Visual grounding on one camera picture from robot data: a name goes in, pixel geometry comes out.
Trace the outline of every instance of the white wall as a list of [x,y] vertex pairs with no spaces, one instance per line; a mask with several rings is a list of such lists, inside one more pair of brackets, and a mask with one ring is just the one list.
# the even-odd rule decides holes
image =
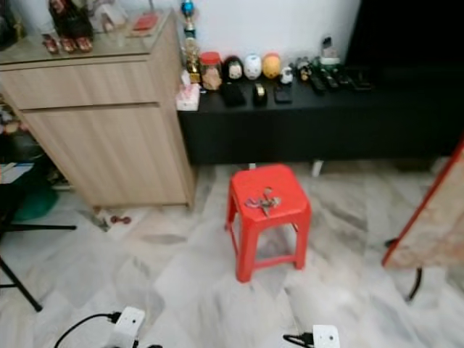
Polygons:
[[[176,9],[181,2],[153,1],[155,6]],[[130,9],[147,6],[149,0],[121,2]],[[202,51],[216,50],[223,57],[276,51],[285,58],[301,53],[316,55],[326,34],[332,35],[344,56],[360,0],[194,0],[194,3],[198,9],[196,31]]]

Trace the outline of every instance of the cabinet drawer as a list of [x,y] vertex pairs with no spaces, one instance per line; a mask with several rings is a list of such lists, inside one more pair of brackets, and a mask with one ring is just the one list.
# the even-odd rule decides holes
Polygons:
[[93,206],[186,203],[170,132],[158,107],[25,112],[24,117]]
[[19,109],[159,101],[145,62],[10,70],[1,80]]

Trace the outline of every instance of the green object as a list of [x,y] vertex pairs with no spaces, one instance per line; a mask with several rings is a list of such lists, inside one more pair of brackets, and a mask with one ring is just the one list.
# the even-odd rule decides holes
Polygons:
[[28,192],[21,208],[14,215],[14,221],[25,221],[41,218],[57,203],[58,193],[50,185],[36,186]]

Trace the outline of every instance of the plastic container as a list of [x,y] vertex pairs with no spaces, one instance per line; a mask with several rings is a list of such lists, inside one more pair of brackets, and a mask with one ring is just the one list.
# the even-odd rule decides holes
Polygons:
[[223,82],[221,77],[220,55],[217,52],[205,52],[200,55],[202,85],[209,91],[217,91]]

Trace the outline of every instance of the yellow figurine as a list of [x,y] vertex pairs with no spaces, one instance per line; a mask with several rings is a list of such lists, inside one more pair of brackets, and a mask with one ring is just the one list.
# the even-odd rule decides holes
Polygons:
[[266,78],[277,78],[281,72],[281,58],[276,53],[268,53],[262,60],[262,73]]

